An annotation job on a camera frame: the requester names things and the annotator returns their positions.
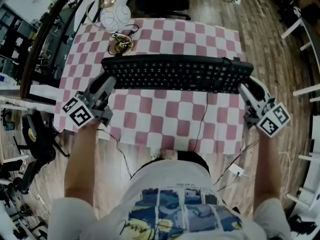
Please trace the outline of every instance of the checkered tablecloth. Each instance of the checkered tablecloth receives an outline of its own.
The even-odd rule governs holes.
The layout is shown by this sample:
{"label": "checkered tablecloth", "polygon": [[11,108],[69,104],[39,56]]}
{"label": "checkered tablecloth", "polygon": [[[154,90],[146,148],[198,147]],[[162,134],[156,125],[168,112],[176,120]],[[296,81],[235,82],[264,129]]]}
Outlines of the checkered tablecloth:
{"label": "checkered tablecloth", "polygon": [[[131,19],[139,30],[132,36],[134,51],[141,54],[184,54],[242,57],[237,31],[179,19]],[[110,57],[109,34],[90,24],[74,38],[60,82],[54,126],[77,131],[62,107],[77,91],[103,71],[101,60]],[[109,97],[113,117],[106,131],[120,142],[167,150],[235,154],[241,148],[244,102],[240,95],[208,95],[196,91],[116,90]]]}

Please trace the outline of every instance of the table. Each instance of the table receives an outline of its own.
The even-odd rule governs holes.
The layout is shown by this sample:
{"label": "table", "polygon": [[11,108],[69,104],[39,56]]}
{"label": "table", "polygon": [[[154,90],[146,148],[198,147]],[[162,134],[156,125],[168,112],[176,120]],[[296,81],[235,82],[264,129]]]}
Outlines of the table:
{"label": "table", "polygon": [[[131,19],[140,27],[132,38],[130,55],[185,54],[243,59],[237,31],[180,19]],[[66,59],[54,113],[54,126],[76,132],[62,107],[77,91],[103,71],[101,60],[110,57],[112,40],[106,32],[87,24],[80,27]],[[109,97],[113,118],[106,131],[120,142],[155,149],[199,153],[236,154],[243,135],[244,101],[235,94],[209,94],[176,90],[116,90]],[[110,139],[99,131],[98,136]]]}
{"label": "table", "polygon": [[[316,60],[316,64],[317,67],[320,71],[320,39],[319,37],[315,34],[313,27],[304,19],[304,18],[299,18],[291,27],[289,27],[282,35],[281,38],[285,39],[288,35],[290,35],[296,28],[298,27],[304,27],[306,34],[309,38],[309,42],[307,42],[305,45],[303,45],[302,47],[300,47],[300,50],[303,51],[304,49],[308,48],[308,47],[312,47],[312,50],[314,52],[315,55],[315,60]],[[316,84],[304,89],[300,89],[300,90],[296,90],[294,91],[292,94],[293,96],[299,96],[302,94],[307,94],[307,93],[311,93],[314,91],[320,90],[320,84]],[[316,97],[316,98],[311,98],[310,102],[317,102],[320,101],[320,97]]]}

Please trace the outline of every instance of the floor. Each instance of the floor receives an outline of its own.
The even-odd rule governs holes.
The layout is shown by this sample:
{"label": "floor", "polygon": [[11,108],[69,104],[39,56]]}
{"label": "floor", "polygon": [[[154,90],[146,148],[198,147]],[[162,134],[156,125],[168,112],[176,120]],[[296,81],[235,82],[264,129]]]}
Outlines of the floor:
{"label": "floor", "polygon": [[[187,13],[193,21],[217,25],[239,31],[242,50],[245,60],[254,65],[253,75],[260,79],[275,96],[287,107],[291,121],[277,136],[279,152],[287,152],[291,160],[291,174],[287,191],[285,190],[289,176],[289,160],[285,153],[279,154],[281,162],[281,193],[295,194],[302,184],[307,163],[299,160],[299,154],[305,154],[310,148],[309,119],[312,112],[307,96],[293,97],[296,89],[307,87],[310,84],[309,73],[300,53],[301,46],[298,40],[289,36],[282,40],[280,35],[286,27],[279,22],[277,7],[272,0],[241,0],[237,6],[223,0],[189,0],[190,9]],[[132,15],[138,16],[131,5]],[[319,72],[315,72],[315,82],[319,83]],[[254,142],[258,138],[256,131],[244,133],[244,143]],[[59,136],[59,142],[67,151],[71,147],[75,136],[64,132]],[[120,144],[125,154],[131,173],[141,165],[151,160],[153,150],[136,146]],[[222,198],[230,207],[237,206],[245,216],[251,216],[254,191],[254,175],[257,163],[258,146],[248,150],[238,161],[249,176],[240,177],[234,184],[221,191]],[[222,154],[204,154],[212,181],[216,180],[224,168],[233,159],[233,156]],[[58,154],[55,161],[42,169],[31,185],[30,194],[23,196],[32,210],[48,219],[47,208],[36,200],[41,195],[50,210],[53,200],[62,197],[64,172],[67,159]],[[129,176],[122,155],[116,150],[115,142],[98,140],[96,150],[96,188],[95,205],[99,218],[105,216],[116,206],[120,197],[129,184]],[[233,181],[234,176],[226,173],[220,181],[223,187]],[[292,202],[281,197],[283,207],[287,210]]]}

